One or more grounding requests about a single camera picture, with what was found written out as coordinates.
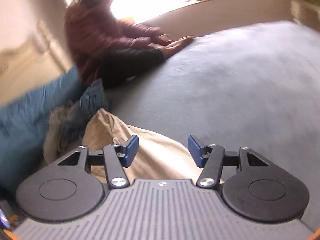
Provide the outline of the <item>blue duvet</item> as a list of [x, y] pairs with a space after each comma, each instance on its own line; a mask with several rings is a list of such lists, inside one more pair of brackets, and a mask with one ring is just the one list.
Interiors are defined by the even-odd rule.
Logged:
[[15, 192], [41, 157], [50, 113], [78, 100], [85, 86], [76, 67], [1, 107], [1, 189]]

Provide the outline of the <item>grey bed blanket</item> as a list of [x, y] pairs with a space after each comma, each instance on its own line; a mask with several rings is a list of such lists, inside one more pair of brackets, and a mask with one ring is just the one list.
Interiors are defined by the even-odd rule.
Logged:
[[128, 125], [265, 156], [305, 183], [303, 221], [319, 228], [319, 32], [281, 21], [198, 37], [106, 96]]

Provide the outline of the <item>cream carved headboard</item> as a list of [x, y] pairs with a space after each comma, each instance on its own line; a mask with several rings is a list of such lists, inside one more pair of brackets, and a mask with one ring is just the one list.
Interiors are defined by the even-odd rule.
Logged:
[[72, 62], [60, 42], [40, 20], [36, 33], [14, 49], [1, 51], [1, 105], [16, 100], [68, 72]]

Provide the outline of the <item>beige trousers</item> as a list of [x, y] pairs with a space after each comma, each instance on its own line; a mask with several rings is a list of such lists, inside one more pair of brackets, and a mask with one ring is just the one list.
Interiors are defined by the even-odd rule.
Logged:
[[139, 149], [125, 173], [134, 179], [191, 179], [194, 183], [202, 170], [185, 146], [162, 134], [125, 124], [115, 115], [99, 109], [88, 122], [82, 144], [90, 150], [102, 150], [111, 143], [122, 143], [132, 135], [139, 137]]

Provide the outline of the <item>seated person in maroon jacket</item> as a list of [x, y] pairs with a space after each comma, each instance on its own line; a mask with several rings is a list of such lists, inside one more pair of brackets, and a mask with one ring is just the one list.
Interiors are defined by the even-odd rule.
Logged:
[[112, 2], [78, 0], [67, 8], [67, 44], [84, 85], [102, 79], [106, 89], [114, 88], [163, 64], [194, 40], [175, 41], [157, 27], [118, 20]]

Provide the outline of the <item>grey sweatpants with drawstring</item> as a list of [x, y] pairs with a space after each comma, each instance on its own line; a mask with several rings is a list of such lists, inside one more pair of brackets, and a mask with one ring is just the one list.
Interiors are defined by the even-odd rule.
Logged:
[[49, 115], [48, 131], [43, 145], [43, 157], [46, 164], [57, 159], [63, 128], [71, 120], [74, 105], [68, 103], [54, 109]]

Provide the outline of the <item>blue denim jeans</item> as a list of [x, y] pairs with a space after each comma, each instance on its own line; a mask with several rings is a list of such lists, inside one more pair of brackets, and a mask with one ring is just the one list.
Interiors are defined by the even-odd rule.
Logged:
[[110, 101], [106, 98], [102, 79], [95, 80], [68, 111], [63, 122], [61, 142], [69, 144], [82, 139], [86, 126], [99, 109], [109, 110]]

